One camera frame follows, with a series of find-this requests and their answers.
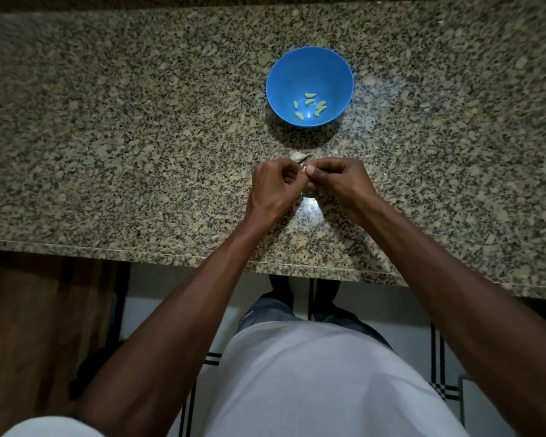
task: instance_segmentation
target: hand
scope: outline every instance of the hand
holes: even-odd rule
[[[364,162],[348,158],[322,158],[306,162],[308,188],[334,195],[356,225],[380,198],[366,173]]]
[[[299,198],[307,182],[302,166],[289,158],[257,164],[245,219],[269,229]]]

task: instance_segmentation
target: blue bowl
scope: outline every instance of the blue bowl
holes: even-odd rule
[[[354,92],[354,75],[344,58],[323,47],[302,47],[282,56],[267,77],[267,100],[284,121],[298,127],[317,127],[338,117]],[[305,105],[306,93],[315,102]],[[298,102],[296,110],[293,102]],[[325,101],[327,109],[314,116],[315,106]],[[295,116],[303,114],[303,120]]]

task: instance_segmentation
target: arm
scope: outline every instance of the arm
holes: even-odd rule
[[[359,160],[310,161],[400,271],[465,369],[516,429],[546,435],[546,322],[380,199]]]
[[[249,257],[306,186],[300,169],[287,158],[255,168],[245,218],[101,368],[77,404],[77,418],[108,437],[167,434]]]

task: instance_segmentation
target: blue jeans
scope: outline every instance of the blue jeans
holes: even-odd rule
[[[333,303],[323,312],[312,311],[312,314],[317,322],[333,323],[334,325],[358,331],[393,349],[378,331],[363,323],[354,313],[338,308]],[[295,320],[301,322],[303,319],[296,317],[293,314],[293,310],[278,299],[261,296],[241,318],[237,333],[251,325],[270,322],[272,320]]]

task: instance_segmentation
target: leg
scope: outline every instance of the leg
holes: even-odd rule
[[[339,281],[330,281],[318,279],[315,301],[312,305],[312,314],[317,322],[333,323],[350,330],[370,336],[380,343],[393,349],[384,337],[378,331],[356,317],[354,313],[338,308],[334,304],[334,298],[340,287]]]
[[[273,291],[263,294],[239,322],[237,333],[248,326],[272,320],[301,320],[293,314],[293,294],[287,276],[269,275]]]

